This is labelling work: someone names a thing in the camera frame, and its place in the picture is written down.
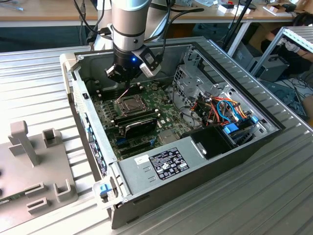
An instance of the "desk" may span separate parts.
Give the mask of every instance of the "desk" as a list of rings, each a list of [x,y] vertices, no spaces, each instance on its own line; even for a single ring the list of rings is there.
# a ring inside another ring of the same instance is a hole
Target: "desk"
[[[174,6],[174,9],[177,10],[190,10],[193,8],[204,8],[203,12],[197,13],[189,13],[177,18],[174,23],[175,24],[192,24],[192,23],[230,23],[234,19],[234,15],[231,13],[224,14],[218,10],[217,5],[213,5],[211,7],[204,6],[200,3],[193,2],[192,7],[182,7],[182,6]],[[177,15],[177,12],[171,12],[170,18]],[[232,56],[238,47],[239,42],[243,38],[244,34],[246,33],[247,29],[249,28],[250,24],[253,22],[262,23],[262,22],[292,22],[293,16],[274,16],[273,14],[267,12],[263,9],[262,5],[257,5],[257,9],[251,11],[250,14],[246,15],[242,19],[242,26],[239,29],[237,36],[231,45],[228,55]],[[162,19],[160,24],[158,25],[157,29],[155,30],[155,34],[161,31],[164,27],[166,21],[166,17]]]
[[[24,11],[0,7],[0,27],[37,27],[80,25],[79,14],[72,0],[19,0]],[[95,25],[97,10],[85,1],[86,19]]]

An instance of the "aluminum extrusion table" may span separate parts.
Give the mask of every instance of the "aluminum extrusion table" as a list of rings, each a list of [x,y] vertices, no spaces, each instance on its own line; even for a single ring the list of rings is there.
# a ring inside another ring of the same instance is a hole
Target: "aluminum extrusion table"
[[[279,40],[287,36],[309,52],[313,53],[313,27],[311,26],[300,26],[300,27],[282,27],[276,34],[274,40],[270,43],[269,47],[263,53],[259,62],[256,64],[254,69],[251,71],[252,75],[255,75],[260,69],[266,58],[272,53]]]
[[[213,42],[195,41],[258,99],[286,130],[246,163],[118,230],[96,207],[94,179],[66,99],[58,56],[71,47],[0,54],[0,127],[25,119],[30,134],[62,132],[79,199],[4,234],[312,234],[313,130]],[[207,69],[215,80],[219,74]],[[6,134],[1,132],[1,141]]]

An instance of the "wooden desk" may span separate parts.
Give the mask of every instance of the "wooden desk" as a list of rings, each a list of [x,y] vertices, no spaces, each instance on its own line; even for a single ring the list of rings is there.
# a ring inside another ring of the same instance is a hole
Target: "wooden desk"
[[[175,23],[226,23],[231,22],[234,19],[234,15],[231,13],[224,14],[223,12],[218,10],[217,5],[213,5],[211,7],[204,6],[200,3],[193,2],[193,6],[190,7],[181,7],[175,6],[174,9],[177,10],[190,10],[193,8],[204,8],[203,12],[189,13],[186,15],[182,15]],[[172,12],[171,17],[174,17],[178,13]],[[292,15],[288,16],[274,16],[268,11],[263,9],[263,5],[257,5],[256,10],[252,10],[250,14],[246,14],[242,20],[242,22],[246,22],[248,20],[253,20],[254,22],[290,22],[292,21]]]
[[[0,6],[0,27],[69,26],[79,25],[79,14],[72,0],[19,0],[24,11]],[[86,19],[97,22],[97,10],[90,0],[85,1]]]

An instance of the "blue plastic clip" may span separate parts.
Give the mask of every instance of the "blue plastic clip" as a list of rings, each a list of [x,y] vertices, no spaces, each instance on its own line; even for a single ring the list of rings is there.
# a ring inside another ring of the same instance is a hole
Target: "blue plastic clip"
[[[238,127],[234,123],[231,123],[229,125],[224,126],[224,130],[226,131],[227,134],[230,134],[234,131],[237,131]]]
[[[254,122],[254,123],[257,123],[259,120],[256,116],[252,116],[251,120]]]
[[[100,196],[105,196],[108,192],[112,190],[111,185],[109,184],[102,184],[100,185]]]

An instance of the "power supply label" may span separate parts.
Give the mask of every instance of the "power supply label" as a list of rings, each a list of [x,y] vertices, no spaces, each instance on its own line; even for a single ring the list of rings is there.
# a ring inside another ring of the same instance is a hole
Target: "power supply label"
[[[172,148],[162,153],[149,157],[158,177],[166,180],[182,171],[189,169],[187,162],[184,160],[177,148]]]

